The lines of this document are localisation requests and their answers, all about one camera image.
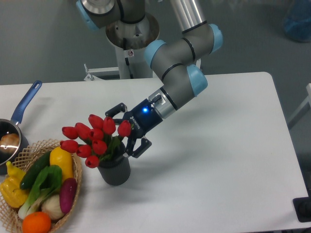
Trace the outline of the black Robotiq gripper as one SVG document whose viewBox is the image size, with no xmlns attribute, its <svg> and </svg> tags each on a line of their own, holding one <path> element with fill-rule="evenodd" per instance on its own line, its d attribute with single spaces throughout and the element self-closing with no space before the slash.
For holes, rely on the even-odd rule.
<svg viewBox="0 0 311 233">
<path fill-rule="evenodd" d="M 123 118 L 115 118 L 119 113 L 124 114 Z M 152 145 L 152 142 L 145 135 L 163 121 L 148 99 L 143 100 L 131 111 L 127 111 L 127 106 L 124 103 L 120 103 L 106 111 L 105 116 L 111 117 L 116 124 L 121 124 L 123 120 L 128 120 L 133 124 L 134 128 L 127 140 L 123 156 L 134 158 L 139 158 Z M 135 149 L 138 138 L 140 145 Z"/>
</svg>

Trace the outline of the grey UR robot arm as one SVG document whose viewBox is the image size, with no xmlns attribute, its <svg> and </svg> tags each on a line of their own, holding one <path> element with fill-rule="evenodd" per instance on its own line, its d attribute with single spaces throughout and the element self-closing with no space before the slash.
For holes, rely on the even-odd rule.
<svg viewBox="0 0 311 233">
<path fill-rule="evenodd" d="M 161 88 L 131 111 L 119 104 L 106 112 L 109 117 L 122 112 L 133 124 L 124 155 L 140 157 L 151 146 L 146 133 L 207 87 L 195 63 L 222 46 L 222 32 L 206 22 L 196 0 L 171 1 L 183 35 L 173 44 L 158 39 L 158 22 L 146 12 L 143 0 L 79 0 L 76 5 L 89 28 L 105 28 L 121 79 L 156 75 L 162 81 Z"/>
</svg>

